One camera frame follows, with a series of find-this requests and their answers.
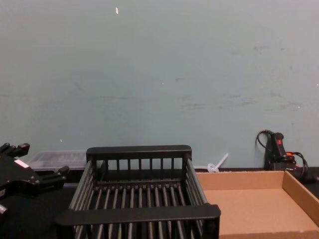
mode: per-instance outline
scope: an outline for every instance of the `black cable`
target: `black cable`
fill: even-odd
[[[302,170],[301,175],[300,175],[300,179],[302,180],[305,177],[305,175],[307,174],[307,172],[308,172],[308,163],[307,163],[307,161],[305,160],[304,156],[301,153],[299,153],[299,152],[291,152],[291,153],[293,155],[297,155],[303,161],[303,170]]]
[[[266,150],[272,152],[272,150],[269,149],[269,148],[267,148],[267,147],[260,141],[260,139],[259,139],[259,136],[260,136],[261,134],[263,134],[263,133],[264,133],[264,134],[267,134],[267,136],[274,134],[274,132],[272,132],[272,131],[270,131],[270,130],[268,130],[268,129],[264,129],[264,130],[260,131],[260,132],[257,134],[255,142],[258,141],[259,144],[260,144],[264,149],[266,149]]]

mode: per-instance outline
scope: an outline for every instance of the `cardboard box flap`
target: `cardboard box flap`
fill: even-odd
[[[283,189],[204,192],[221,210],[221,235],[319,230]]]
[[[282,188],[284,172],[219,172],[198,173],[203,190]]]
[[[309,232],[284,232],[284,233],[257,233],[257,234],[240,234],[240,235],[222,235],[220,239],[318,239],[318,233]]]
[[[319,200],[290,173],[285,172],[283,189],[319,227]]]

